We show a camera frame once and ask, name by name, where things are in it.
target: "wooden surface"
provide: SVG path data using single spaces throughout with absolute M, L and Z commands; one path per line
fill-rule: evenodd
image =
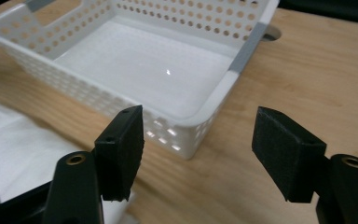
M 260 43 L 192 160 L 146 142 L 129 209 L 142 223 L 317 223 L 317 195 L 285 202 L 252 152 L 255 113 L 262 105 L 287 114 L 328 144 L 328 157 L 358 156 L 358 23 L 278 9 L 272 24 L 282 37 Z M 85 149 L 110 121 L 1 49 L 0 104 Z

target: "white fabric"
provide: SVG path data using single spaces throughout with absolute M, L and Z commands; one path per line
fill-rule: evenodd
M 57 161 L 79 150 L 22 114 L 0 105 L 0 202 L 49 182 Z M 118 223 L 128 204 L 103 202 L 105 223 Z

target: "gray basket handle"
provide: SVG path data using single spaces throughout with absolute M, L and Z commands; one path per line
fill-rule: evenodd
M 24 3 L 32 12 L 36 12 L 54 1 L 55 0 L 25 0 Z

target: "white plastic basket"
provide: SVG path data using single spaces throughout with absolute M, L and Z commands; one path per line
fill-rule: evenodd
M 0 45 L 26 72 L 109 117 L 143 105 L 147 139 L 188 159 L 278 0 L 82 0 L 47 26 L 36 5 L 0 15 Z

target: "basket bottom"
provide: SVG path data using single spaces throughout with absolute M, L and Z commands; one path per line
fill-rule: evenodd
M 233 58 L 111 20 L 55 61 L 104 90 L 186 119 L 200 110 Z

